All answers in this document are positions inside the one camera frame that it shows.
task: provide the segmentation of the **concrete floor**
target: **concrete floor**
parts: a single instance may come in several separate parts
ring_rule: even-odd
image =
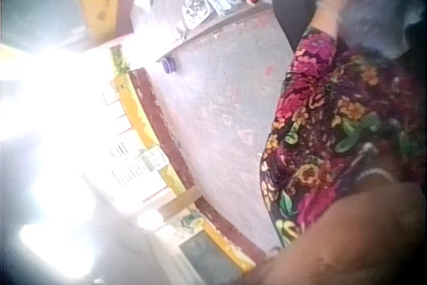
[[[176,143],[207,201],[264,251],[279,245],[259,187],[259,153],[292,59],[271,11],[178,49],[176,73],[147,67]]]

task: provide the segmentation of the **floral blouse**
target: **floral blouse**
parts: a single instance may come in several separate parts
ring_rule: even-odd
[[[424,188],[421,91],[393,61],[309,28],[286,74],[260,164],[261,191],[287,246],[351,192],[372,150],[397,151],[402,177]]]

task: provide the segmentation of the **woman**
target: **woman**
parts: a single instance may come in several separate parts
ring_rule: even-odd
[[[323,0],[316,10],[312,0],[293,0],[293,13],[312,11],[311,22],[278,17],[295,57],[260,176],[287,248],[234,284],[389,284],[404,266],[405,284],[422,282],[415,278],[425,263],[425,116],[418,108],[425,100],[392,61],[337,45],[346,2]]]
[[[261,159],[262,196],[283,246],[367,185],[404,178],[424,187],[422,89],[378,53],[340,44],[336,54],[346,3],[318,3],[295,48]],[[291,46],[298,32],[285,29]]]

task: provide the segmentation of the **bright light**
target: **bright light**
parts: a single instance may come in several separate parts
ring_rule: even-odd
[[[25,112],[12,101],[0,101],[0,141],[22,135],[27,131]]]
[[[82,224],[93,215],[95,199],[79,176],[67,177],[69,168],[48,173],[33,185],[33,195],[46,216],[66,226]]]
[[[173,233],[175,233],[175,228],[172,225],[165,225],[156,232],[156,234],[163,240],[170,238]]]
[[[138,217],[138,225],[144,230],[156,230],[163,224],[163,217],[157,210],[146,210]]]
[[[141,209],[142,203],[130,198],[129,196],[120,196],[114,200],[114,207],[122,214],[132,214]]]
[[[34,253],[68,278],[87,275],[93,265],[91,250],[52,224],[25,225],[21,240]]]
[[[151,9],[151,0],[135,0],[133,3],[145,11]]]

